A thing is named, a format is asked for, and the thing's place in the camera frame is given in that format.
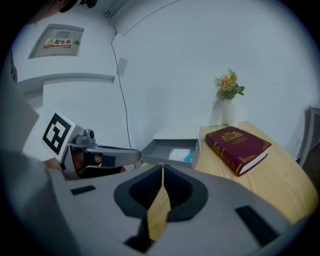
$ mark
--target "wire on wall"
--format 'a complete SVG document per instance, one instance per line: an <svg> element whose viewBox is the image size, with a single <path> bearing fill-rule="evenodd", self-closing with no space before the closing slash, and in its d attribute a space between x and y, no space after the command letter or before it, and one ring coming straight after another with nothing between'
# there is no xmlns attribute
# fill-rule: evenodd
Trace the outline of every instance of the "wire on wall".
<svg viewBox="0 0 320 256"><path fill-rule="evenodd" d="M115 59L115 64L116 64L116 72L117 72L117 74L118 74L120 90L121 90L122 99L123 99L123 103L124 103L125 121L126 121L126 132L127 132L127 134L128 134L128 141L129 141L130 149L132 149L132 147L131 147L131 141L130 141L130 135L129 135L129 127L128 127L128 111L127 111L127 105L126 105L126 101L125 101L124 92L123 92L122 86L121 86L117 56L116 56L116 52L115 52L114 46L113 46L113 44L112 44L113 40L115 39L116 35L118 34L118 31L116 30L116 28L114 27L114 25L112 25L112 23L108 20L108 18L107 18L107 17L105 17L105 18L106 18L106 20L110 23L110 25L111 25L111 26L114 28L114 30L115 30L115 35L114 35L114 37L113 37L112 40L111 40L111 47L112 47L113 54L114 54L114 59Z"/></svg>

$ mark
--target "box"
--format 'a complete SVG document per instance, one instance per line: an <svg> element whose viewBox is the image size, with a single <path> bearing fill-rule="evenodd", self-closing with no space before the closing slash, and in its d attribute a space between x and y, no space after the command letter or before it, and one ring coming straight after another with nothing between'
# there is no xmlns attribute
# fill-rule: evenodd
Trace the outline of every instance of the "box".
<svg viewBox="0 0 320 256"><path fill-rule="evenodd" d="M141 159L151 165L162 163L195 169L203 140L201 125L164 128L157 132L149 145L141 151ZM194 150L192 161L169 160L172 149Z"/></svg>

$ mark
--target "maroon book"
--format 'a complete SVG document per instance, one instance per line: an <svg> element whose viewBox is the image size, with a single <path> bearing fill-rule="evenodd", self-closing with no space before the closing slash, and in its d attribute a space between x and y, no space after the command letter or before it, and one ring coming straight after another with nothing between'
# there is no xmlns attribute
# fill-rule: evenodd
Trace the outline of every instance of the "maroon book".
<svg viewBox="0 0 320 256"><path fill-rule="evenodd" d="M237 176L260 163L271 146L270 142L233 126L206 134L205 142Z"/></svg>

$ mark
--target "wooden tabletop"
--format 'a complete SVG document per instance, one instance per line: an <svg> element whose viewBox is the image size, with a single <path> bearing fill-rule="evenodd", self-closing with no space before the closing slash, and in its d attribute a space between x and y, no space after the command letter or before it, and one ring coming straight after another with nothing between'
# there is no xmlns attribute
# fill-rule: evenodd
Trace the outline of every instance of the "wooden tabletop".
<svg viewBox="0 0 320 256"><path fill-rule="evenodd" d="M204 127L208 134L226 125ZM318 194L306 173L296 161L273 139L249 122L241 122L238 128L272 144L268 156L246 174L237 177L223 160L204 142L196 170L233 180L276 207L292 223L310 215L316 209ZM149 236L157 240L166 226L170 202L162 186L148 210Z"/></svg>

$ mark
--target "vase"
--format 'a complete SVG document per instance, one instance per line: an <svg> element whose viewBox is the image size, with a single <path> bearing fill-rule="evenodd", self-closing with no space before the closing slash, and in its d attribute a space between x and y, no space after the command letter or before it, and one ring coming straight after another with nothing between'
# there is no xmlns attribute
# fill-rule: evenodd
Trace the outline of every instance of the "vase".
<svg viewBox="0 0 320 256"><path fill-rule="evenodd" d="M239 112L237 107L236 98L223 102L223 110L228 126L238 127L239 125Z"/></svg>

